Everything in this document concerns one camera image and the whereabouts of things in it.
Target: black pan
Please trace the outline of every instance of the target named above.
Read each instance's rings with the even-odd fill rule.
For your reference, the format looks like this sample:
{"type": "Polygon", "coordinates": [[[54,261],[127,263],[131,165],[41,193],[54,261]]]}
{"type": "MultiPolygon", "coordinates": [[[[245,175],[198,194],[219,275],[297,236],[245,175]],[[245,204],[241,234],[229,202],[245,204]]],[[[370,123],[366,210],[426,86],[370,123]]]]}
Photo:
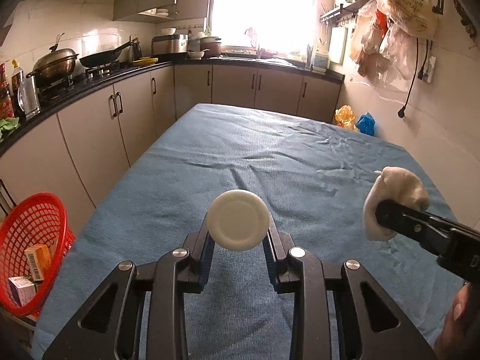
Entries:
{"type": "Polygon", "coordinates": [[[95,54],[84,56],[83,58],[80,58],[80,63],[86,68],[95,68],[97,66],[109,64],[116,61],[122,50],[130,45],[131,41],[129,40],[115,50],[96,52],[95,54]]]}

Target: rice cooker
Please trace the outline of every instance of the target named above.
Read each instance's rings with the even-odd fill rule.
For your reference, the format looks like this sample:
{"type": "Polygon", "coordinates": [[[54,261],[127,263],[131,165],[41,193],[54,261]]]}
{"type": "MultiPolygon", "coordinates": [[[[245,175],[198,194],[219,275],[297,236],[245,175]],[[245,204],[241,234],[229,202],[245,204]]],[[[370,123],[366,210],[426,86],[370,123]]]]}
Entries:
{"type": "Polygon", "coordinates": [[[152,56],[161,60],[185,57],[188,35],[173,34],[156,36],[152,39],[152,56]]]}

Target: power cord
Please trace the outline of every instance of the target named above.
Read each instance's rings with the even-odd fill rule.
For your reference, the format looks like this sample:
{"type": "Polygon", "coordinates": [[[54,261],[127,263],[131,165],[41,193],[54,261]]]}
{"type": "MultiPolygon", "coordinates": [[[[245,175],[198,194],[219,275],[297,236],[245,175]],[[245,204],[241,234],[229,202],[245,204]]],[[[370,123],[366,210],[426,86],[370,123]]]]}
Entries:
{"type": "Polygon", "coordinates": [[[427,63],[427,58],[428,58],[428,40],[427,40],[427,47],[425,48],[425,59],[423,60],[423,64],[420,68],[420,71],[418,72],[418,79],[423,80],[423,69],[425,68],[425,64],[427,63]]]}
{"type": "Polygon", "coordinates": [[[407,104],[409,103],[409,98],[410,98],[410,93],[412,92],[413,83],[415,82],[415,79],[417,78],[417,65],[418,64],[419,64],[419,39],[417,38],[417,61],[415,62],[415,73],[413,73],[412,84],[410,85],[409,94],[406,97],[405,104],[403,104],[403,107],[400,108],[400,110],[397,112],[398,117],[405,117],[405,110],[407,108],[407,104]]]}

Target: beige cloth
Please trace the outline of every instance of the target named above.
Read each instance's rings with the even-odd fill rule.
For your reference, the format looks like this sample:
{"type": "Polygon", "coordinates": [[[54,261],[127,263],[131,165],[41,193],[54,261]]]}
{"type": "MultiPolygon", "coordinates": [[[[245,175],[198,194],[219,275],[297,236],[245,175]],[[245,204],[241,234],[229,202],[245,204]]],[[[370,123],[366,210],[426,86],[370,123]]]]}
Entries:
{"type": "Polygon", "coordinates": [[[419,177],[396,166],[386,166],[375,180],[363,206],[363,225],[369,241],[387,241],[397,235],[380,226],[375,217],[378,203],[391,199],[414,210],[425,211],[430,202],[428,192],[419,177]]]}

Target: blue plastic bag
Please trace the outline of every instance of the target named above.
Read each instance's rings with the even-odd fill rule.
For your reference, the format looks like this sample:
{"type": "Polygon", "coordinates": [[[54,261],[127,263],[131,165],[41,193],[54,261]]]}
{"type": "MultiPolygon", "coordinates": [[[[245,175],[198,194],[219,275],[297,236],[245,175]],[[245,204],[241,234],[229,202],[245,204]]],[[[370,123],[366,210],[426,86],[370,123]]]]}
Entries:
{"type": "Polygon", "coordinates": [[[360,116],[355,126],[364,134],[371,135],[372,137],[375,135],[375,120],[374,117],[370,115],[370,112],[360,116]]]}

